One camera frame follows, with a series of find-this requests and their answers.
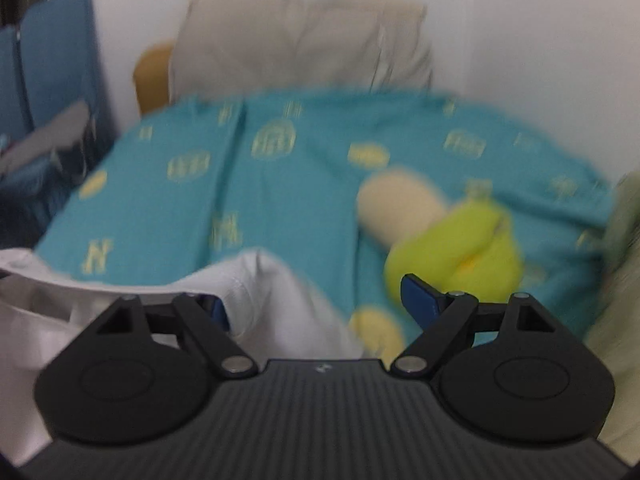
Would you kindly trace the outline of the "white t-shirt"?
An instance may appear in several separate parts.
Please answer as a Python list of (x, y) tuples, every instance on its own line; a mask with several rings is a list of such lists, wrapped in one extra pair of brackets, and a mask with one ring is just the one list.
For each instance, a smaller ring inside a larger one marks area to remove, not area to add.
[(1, 451), (23, 463), (49, 441), (32, 389), (35, 380), (118, 297), (148, 307), (152, 336), (178, 344), (166, 310), (183, 292), (258, 365), (270, 359), (346, 360), (367, 355), (344, 316), (306, 278), (263, 249), (242, 250), (162, 286), (81, 283), (50, 269), (29, 249), (1, 254)]

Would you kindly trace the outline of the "green plush toy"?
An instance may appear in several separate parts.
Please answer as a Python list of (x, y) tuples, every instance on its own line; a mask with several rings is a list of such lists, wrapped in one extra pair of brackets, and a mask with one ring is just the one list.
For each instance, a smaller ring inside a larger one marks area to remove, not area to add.
[(395, 304), (407, 274), (488, 302), (503, 302), (520, 286), (524, 263), (510, 214), (487, 196), (449, 203), (430, 180), (396, 167), (361, 183), (356, 214), (387, 250), (384, 283)]

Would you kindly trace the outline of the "teal patterned bed sheet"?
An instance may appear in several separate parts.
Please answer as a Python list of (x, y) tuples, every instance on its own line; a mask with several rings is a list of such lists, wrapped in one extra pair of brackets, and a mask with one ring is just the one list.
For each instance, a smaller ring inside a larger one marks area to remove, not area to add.
[(531, 292), (575, 335), (600, 312), (600, 236), (612, 191), (588, 162), (483, 105), (424, 92), (276, 92), (185, 99), (142, 119), (37, 246), (78, 281), (166, 285), (247, 249), (311, 280), (346, 318), (378, 307), (405, 344), (418, 328), (387, 295), (385, 250), (358, 226), (367, 177), (401, 167), (450, 203), (503, 208)]

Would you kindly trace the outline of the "green cartoon fleece blanket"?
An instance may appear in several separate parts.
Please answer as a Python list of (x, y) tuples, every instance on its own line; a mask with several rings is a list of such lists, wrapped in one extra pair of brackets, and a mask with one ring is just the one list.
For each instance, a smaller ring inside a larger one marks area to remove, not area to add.
[(602, 240), (603, 311), (587, 346), (613, 375), (615, 400), (600, 440), (626, 462), (639, 460), (639, 173), (615, 190), (615, 204)]

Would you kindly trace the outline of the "grey folded cloth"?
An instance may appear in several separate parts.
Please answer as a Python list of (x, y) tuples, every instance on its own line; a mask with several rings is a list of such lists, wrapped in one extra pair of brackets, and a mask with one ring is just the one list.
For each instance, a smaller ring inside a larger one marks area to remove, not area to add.
[(88, 104), (83, 100), (76, 101), (50, 122), (13, 143), (1, 155), (1, 177), (14, 174), (40, 157), (80, 148), (91, 130), (92, 118)]

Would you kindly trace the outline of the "blue covered chair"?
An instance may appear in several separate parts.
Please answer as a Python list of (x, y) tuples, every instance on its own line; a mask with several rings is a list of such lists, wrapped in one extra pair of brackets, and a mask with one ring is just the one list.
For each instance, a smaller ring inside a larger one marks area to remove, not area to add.
[(34, 130), (76, 101), (83, 100), (90, 108), (92, 130), (80, 148), (40, 157), (79, 183), (115, 139), (92, 0), (37, 2), (21, 21), (20, 49)]
[(15, 26), (1, 29), (1, 177), (36, 158), (20, 49)]

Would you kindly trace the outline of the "grey pillow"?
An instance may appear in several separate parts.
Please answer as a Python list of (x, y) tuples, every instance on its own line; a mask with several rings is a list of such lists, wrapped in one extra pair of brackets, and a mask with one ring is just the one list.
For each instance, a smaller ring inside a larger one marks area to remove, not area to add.
[(426, 89), (426, 7), (411, 0), (191, 0), (172, 100), (293, 88)]

